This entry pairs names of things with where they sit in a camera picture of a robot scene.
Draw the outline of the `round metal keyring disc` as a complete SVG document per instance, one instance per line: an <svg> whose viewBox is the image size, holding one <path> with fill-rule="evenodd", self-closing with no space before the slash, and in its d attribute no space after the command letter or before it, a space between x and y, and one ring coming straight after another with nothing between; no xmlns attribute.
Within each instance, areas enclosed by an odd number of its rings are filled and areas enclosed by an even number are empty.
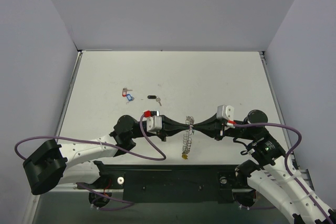
<svg viewBox="0 0 336 224"><path fill-rule="evenodd" d="M183 134L182 154L188 155L192 147L192 135L194 134L194 118L192 116L186 116L185 123L187 124L187 129Z"/></svg>

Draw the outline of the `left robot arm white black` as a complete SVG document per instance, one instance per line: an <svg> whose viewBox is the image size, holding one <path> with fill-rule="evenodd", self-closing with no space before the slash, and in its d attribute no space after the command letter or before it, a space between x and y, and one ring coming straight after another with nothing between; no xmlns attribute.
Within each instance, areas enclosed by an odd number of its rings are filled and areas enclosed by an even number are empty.
<svg viewBox="0 0 336 224"><path fill-rule="evenodd" d="M77 140L63 137L63 144L53 136L44 136L42 143L24 159L23 168L33 195L44 194L55 188L64 172L76 165L103 157L117 157L131 151L138 137L157 136L162 141L189 126L175 122L164 115L150 115L136 120L129 115L120 117L113 131L94 140Z"/></svg>

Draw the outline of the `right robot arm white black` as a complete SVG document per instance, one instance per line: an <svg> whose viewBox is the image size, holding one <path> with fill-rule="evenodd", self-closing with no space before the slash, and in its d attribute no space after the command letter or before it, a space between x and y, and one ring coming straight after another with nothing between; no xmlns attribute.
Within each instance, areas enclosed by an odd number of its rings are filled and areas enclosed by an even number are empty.
<svg viewBox="0 0 336 224"><path fill-rule="evenodd" d="M251 159L235 168L235 182L262 194L290 223L335 223L335 211L302 178L289 157L290 152L267 130L269 126L293 131L298 141L302 140L299 131L269 123L260 110L252 110L243 121L235 121L233 107L226 105L219 106L212 118L190 125L190 129L216 140L225 136L249 140L245 148Z"/></svg>

